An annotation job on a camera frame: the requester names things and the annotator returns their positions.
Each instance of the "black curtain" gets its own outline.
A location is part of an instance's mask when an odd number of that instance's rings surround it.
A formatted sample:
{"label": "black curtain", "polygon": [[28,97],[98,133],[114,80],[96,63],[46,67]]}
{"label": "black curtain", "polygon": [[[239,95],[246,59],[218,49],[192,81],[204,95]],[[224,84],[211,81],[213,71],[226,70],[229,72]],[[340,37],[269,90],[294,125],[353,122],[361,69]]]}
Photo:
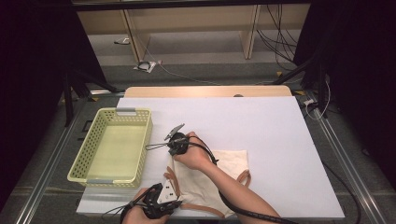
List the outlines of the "black curtain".
{"label": "black curtain", "polygon": [[0,209],[50,124],[64,74],[78,70],[106,82],[77,13],[42,9],[41,4],[0,4],[0,90],[5,102],[0,116]]}

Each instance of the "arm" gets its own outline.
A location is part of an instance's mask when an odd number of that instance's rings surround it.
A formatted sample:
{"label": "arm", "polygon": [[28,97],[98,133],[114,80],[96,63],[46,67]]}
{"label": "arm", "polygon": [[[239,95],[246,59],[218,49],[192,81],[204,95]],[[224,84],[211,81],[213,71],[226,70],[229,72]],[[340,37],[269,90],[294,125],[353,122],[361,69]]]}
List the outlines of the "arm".
{"label": "arm", "polygon": [[[195,133],[189,133],[187,136],[196,136]],[[202,145],[203,143],[197,138],[191,138],[191,142]],[[218,187],[219,191],[227,200],[242,209],[261,213],[268,216],[279,217],[276,210],[267,203],[263,198],[253,192],[251,189],[240,184],[229,175],[224,173],[218,166],[213,164],[202,149],[189,146],[187,153],[175,155],[174,159],[188,166],[190,169],[199,170],[209,177]],[[242,223],[271,223],[259,220],[253,217],[246,217],[236,214]]]}

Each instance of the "towel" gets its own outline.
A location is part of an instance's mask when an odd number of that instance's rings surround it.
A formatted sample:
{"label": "towel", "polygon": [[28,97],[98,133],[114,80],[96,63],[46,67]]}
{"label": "towel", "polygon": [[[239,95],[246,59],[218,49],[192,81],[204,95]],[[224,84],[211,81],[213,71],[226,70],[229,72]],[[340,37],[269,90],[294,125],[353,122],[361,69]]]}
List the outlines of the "towel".
{"label": "towel", "polygon": [[[245,150],[213,150],[212,153],[222,171],[248,187],[251,176]],[[234,214],[221,200],[215,184],[200,171],[191,170],[170,157],[164,176],[171,180],[178,200],[182,201],[181,209],[201,210],[223,218]]]}

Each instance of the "white cloth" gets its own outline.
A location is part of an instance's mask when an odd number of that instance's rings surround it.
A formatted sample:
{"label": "white cloth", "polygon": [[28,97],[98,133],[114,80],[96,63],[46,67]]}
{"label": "white cloth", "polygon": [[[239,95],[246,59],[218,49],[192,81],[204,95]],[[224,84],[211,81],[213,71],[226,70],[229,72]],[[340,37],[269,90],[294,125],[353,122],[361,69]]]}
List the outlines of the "white cloth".
{"label": "white cloth", "polygon": [[[213,150],[212,153],[219,160],[218,167],[232,178],[237,179],[244,172],[248,174],[248,154],[245,150]],[[174,186],[178,184],[179,187],[179,200],[183,202],[181,208],[189,208],[183,204],[193,204],[216,209],[224,217],[234,214],[222,202],[219,190],[206,175],[200,171],[191,170],[183,163],[174,161],[172,157],[170,157],[168,167],[177,178],[177,182],[173,183]]]}

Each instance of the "person's right hand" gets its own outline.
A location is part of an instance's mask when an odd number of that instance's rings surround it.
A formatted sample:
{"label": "person's right hand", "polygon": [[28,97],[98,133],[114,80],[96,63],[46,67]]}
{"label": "person's right hand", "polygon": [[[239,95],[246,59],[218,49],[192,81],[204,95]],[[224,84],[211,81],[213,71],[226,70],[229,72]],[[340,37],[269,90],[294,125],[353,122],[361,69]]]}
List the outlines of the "person's right hand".
{"label": "person's right hand", "polygon": [[[190,142],[205,146],[205,144],[199,140],[195,132],[186,134],[190,138]],[[201,170],[203,166],[212,163],[207,153],[200,147],[189,145],[187,152],[181,155],[174,156],[175,161],[180,161],[192,170]]]}

